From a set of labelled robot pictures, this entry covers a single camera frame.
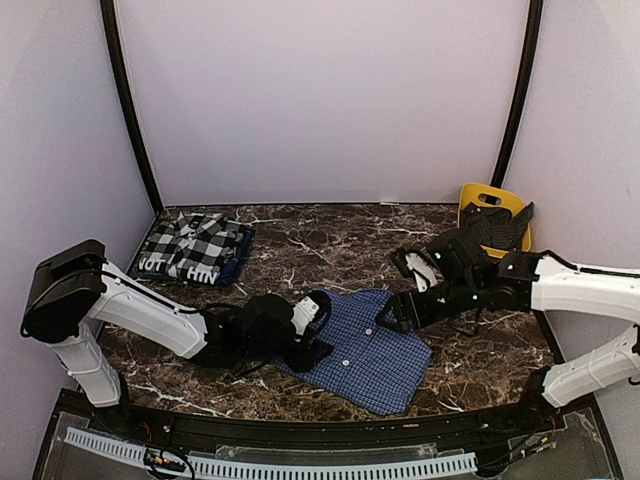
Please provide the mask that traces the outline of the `blue checked long sleeve shirt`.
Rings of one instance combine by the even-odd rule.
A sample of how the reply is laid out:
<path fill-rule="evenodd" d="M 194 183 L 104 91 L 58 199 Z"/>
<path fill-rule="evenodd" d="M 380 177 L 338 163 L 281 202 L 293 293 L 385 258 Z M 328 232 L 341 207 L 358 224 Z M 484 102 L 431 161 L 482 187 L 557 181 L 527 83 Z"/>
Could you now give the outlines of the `blue checked long sleeve shirt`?
<path fill-rule="evenodd" d="M 397 333 L 376 324 L 391 292 L 321 292 L 330 300 L 331 312 L 318 339 L 332 352 L 307 373 L 294 372 L 282 360 L 273 364 L 373 414 L 406 412 L 424 381 L 431 348 L 415 332 Z"/>

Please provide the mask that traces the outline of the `black white plaid shirt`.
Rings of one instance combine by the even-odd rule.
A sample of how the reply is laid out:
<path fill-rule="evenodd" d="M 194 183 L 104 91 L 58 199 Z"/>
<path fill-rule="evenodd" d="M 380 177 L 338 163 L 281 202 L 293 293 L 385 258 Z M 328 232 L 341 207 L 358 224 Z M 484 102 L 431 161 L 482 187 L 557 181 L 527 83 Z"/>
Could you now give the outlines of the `black white plaid shirt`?
<path fill-rule="evenodd" d="M 220 214 L 180 211 L 163 220 L 143 244 L 132 274 L 216 286 L 235 240 L 251 228 Z"/>

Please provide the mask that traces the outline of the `yellow plastic basket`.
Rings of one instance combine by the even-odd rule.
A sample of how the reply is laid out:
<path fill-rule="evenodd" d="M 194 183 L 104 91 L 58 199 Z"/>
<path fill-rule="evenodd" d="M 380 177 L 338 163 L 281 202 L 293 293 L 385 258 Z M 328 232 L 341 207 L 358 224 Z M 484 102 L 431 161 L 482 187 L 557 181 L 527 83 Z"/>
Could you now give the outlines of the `yellow plastic basket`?
<path fill-rule="evenodd" d="M 516 194 L 480 183 L 462 187 L 457 225 L 468 229 L 487 254 L 502 258 L 509 252 L 528 252 L 534 203 Z"/>

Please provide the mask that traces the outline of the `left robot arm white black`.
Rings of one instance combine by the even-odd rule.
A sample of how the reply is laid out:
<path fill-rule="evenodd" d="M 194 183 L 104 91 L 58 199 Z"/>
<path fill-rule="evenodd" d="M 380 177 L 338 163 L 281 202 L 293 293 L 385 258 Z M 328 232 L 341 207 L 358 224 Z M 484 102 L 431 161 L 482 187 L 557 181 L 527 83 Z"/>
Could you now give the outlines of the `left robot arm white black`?
<path fill-rule="evenodd" d="M 105 257 L 104 245 L 81 242 L 39 263 L 20 326 L 25 338 L 47 345 L 89 402 L 120 436 L 141 427 L 140 412 L 125 399 L 125 380 L 109 364 L 86 320 L 124 328 L 203 368 L 242 371 L 248 361 L 280 360 L 307 373 L 332 346 L 319 335 L 331 300 L 312 291 L 290 304 L 275 294 L 244 305 L 188 308 L 134 281 Z"/>

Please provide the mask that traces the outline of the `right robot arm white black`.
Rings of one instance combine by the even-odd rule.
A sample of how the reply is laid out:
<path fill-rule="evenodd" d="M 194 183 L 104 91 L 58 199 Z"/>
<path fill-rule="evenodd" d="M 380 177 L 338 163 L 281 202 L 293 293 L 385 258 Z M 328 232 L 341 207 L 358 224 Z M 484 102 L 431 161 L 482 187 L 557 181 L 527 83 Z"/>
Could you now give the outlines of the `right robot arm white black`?
<path fill-rule="evenodd" d="M 527 380 L 510 424 L 521 434 L 534 432 L 572 401 L 639 373 L 639 273 L 573 264 L 556 253 L 511 251 L 488 255 L 464 228 L 433 239 L 419 278 L 424 286 L 393 295 L 376 322 L 407 333 L 473 311 L 569 311 L 630 322 L 621 335 L 565 363 L 544 367 Z"/>

